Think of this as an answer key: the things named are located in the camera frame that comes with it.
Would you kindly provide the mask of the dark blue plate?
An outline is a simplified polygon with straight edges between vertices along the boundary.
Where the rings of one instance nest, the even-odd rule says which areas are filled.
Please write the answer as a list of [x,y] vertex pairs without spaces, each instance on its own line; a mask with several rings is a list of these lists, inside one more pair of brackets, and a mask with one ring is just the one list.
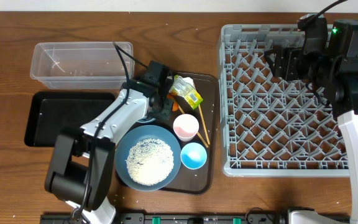
[[[173,170],[171,171],[169,176],[165,180],[161,181],[160,183],[152,186],[141,185],[138,184],[137,182],[134,182],[129,176],[127,165],[126,165],[126,159],[129,155],[130,148],[135,146],[139,141],[148,138],[160,139],[164,141],[166,144],[168,144],[171,147],[171,150],[173,151],[173,161],[174,161]],[[116,166],[116,172],[118,176],[127,186],[129,186],[132,189],[150,192],[165,187],[175,178],[181,166],[180,154],[181,154],[181,146],[177,141],[176,137],[169,130],[156,125],[143,125],[129,131],[119,141],[119,145],[115,153],[114,163]]]

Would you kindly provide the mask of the white rice pile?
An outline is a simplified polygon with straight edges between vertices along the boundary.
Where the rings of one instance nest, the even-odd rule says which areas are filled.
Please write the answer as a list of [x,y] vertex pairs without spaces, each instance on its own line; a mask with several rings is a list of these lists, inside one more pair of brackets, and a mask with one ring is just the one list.
[[165,180],[173,170],[173,151],[164,141],[148,138],[130,148],[126,165],[134,182],[152,186]]

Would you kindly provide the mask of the light blue bowl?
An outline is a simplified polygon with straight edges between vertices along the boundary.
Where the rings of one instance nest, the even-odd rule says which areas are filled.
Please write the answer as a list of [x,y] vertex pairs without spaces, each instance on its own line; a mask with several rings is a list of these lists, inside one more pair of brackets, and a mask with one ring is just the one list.
[[145,116],[142,119],[138,120],[137,122],[145,124],[145,123],[151,123],[151,122],[154,122],[154,121],[155,121],[155,118],[150,117],[150,116]]

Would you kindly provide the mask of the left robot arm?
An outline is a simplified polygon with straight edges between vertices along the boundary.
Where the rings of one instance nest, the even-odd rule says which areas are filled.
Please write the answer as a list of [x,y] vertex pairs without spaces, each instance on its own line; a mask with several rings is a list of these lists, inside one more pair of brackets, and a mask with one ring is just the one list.
[[168,118],[173,72],[151,61],[143,75],[128,78],[118,97],[80,128],[63,128],[55,141],[45,190],[73,207],[69,223],[112,223],[116,209],[107,194],[116,145],[138,120]]

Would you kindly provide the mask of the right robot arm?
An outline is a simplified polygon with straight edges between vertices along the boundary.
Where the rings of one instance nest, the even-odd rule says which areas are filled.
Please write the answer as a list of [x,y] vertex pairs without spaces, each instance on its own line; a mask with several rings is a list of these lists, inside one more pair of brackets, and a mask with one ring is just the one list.
[[349,166],[352,192],[350,223],[358,223],[358,20],[339,19],[328,28],[321,14],[303,17],[302,47],[275,47],[264,58],[275,77],[308,80],[323,88],[338,121]]

